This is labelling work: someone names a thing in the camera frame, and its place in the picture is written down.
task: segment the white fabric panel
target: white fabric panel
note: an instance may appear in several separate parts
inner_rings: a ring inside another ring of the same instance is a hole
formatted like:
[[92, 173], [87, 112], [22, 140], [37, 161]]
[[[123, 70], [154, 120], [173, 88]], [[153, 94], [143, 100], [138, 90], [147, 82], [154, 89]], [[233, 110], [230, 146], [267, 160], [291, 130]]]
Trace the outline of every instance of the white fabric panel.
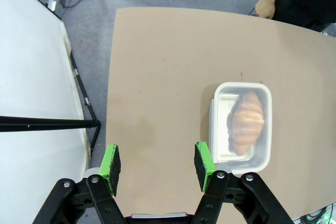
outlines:
[[[0, 0], [0, 115], [83, 119], [62, 21], [37, 0]], [[81, 180], [85, 129], [0, 133], [0, 223], [32, 223], [55, 182]]]

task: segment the bolt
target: bolt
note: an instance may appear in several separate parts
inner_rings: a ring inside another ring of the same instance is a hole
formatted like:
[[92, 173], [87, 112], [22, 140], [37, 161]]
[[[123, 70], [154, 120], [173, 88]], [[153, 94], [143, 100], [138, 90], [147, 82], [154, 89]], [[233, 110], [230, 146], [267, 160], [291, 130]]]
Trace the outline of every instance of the bolt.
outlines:
[[93, 177], [91, 180], [92, 183], [97, 183], [98, 182], [98, 178], [97, 177]]
[[224, 178], [225, 174], [223, 172], [217, 173], [217, 178]]
[[246, 175], [246, 180], [247, 181], [252, 181], [253, 180], [253, 176], [251, 174], [247, 174]]

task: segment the bread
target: bread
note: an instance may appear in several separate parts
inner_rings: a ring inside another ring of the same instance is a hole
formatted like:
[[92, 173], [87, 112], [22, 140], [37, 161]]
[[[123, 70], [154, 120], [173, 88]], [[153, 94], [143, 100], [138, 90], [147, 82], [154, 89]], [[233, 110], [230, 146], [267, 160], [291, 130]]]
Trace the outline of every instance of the bread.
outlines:
[[248, 152], [264, 128], [264, 113], [258, 95], [249, 91], [242, 95], [228, 116], [229, 137], [238, 156]]

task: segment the floor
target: floor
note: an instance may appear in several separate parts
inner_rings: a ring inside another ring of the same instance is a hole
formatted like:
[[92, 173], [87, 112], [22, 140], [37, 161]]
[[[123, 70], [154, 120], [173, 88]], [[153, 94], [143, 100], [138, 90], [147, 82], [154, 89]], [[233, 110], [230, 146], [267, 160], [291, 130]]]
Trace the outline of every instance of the floor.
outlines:
[[[107, 90], [109, 63], [115, 12], [119, 8], [136, 6], [186, 7], [248, 14], [258, 0], [81, 0], [66, 10], [59, 8], [72, 44], [79, 73], [92, 102], [97, 118], [102, 122], [91, 167], [100, 166], [105, 152]], [[333, 24], [329, 35], [335, 36]], [[85, 117], [90, 118], [87, 109]], [[87, 211], [78, 223], [100, 223], [94, 210]]]

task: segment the brown tabletop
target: brown tabletop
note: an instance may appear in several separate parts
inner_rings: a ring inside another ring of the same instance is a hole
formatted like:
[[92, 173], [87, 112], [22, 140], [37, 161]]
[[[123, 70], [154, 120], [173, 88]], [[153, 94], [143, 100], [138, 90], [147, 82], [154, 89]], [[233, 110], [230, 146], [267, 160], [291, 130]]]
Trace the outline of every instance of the brown tabletop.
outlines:
[[[193, 214], [202, 193], [194, 143], [208, 142], [223, 82], [272, 93], [269, 165], [259, 174], [292, 218], [336, 201], [336, 40], [238, 14], [177, 8], [117, 12], [107, 140], [120, 146], [124, 215]], [[223, 204], [220, 223], [245, 223]]]

